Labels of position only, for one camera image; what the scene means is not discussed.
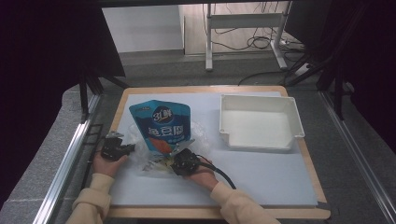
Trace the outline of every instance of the sleeve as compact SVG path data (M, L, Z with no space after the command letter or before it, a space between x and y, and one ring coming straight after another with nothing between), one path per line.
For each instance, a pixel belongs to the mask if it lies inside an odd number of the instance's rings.
M93 174L89 188L83 189L73 203L73 213L67 224L103 223L110 207L108 195L114 179L108 175Z
M210 197L220 205L220 212L230 224L279 224L265 209L241 190L231 189L219 182Z

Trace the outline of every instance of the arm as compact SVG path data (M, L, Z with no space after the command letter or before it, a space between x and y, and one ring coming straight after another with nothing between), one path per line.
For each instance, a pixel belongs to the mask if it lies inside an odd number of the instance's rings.
M114 182L113 177L127 158L123 156L118 161L110 162L96 153L90 187L83 189L74 201L73 213L66 223L103 223L110 206L111 197L108 192Z
M211 192L210 197L221 207L221 215L231 224L279 224L246 193L239 189L231 189L219 182L213 171L208 168L200 166L195 174L186 176L186 178Z

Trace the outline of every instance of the white plastic tray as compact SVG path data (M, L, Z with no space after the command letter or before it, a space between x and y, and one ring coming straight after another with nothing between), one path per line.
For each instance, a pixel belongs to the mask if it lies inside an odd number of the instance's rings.
M292 97L221 95L220 135L229 147L290 150L303 125Z

